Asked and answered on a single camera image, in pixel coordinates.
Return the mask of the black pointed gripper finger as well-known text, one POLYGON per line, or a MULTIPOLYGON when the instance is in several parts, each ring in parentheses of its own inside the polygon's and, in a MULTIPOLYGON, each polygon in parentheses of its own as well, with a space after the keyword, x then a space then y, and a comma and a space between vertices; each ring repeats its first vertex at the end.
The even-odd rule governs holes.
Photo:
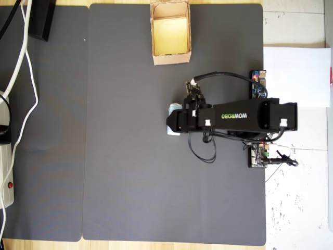
POLYGON ((178 126, 178 114, 179 114, 180 110, 173 110, 169 116, 166 119, 166 125, 167 125, 167 129, 168 131, 172 131, 172 132, 179 132, 179 126, 178 126))

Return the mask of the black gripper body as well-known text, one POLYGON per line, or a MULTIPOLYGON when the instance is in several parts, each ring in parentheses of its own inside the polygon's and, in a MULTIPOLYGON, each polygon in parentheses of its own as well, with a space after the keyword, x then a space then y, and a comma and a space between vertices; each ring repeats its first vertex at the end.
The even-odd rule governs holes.
POLYGON ((201 132, 211 129, 211 118, 203 117, 203 110, 212 108, 206 100, 186 97, 184 107, 178 115, 178 128, 182 133, 201 132))

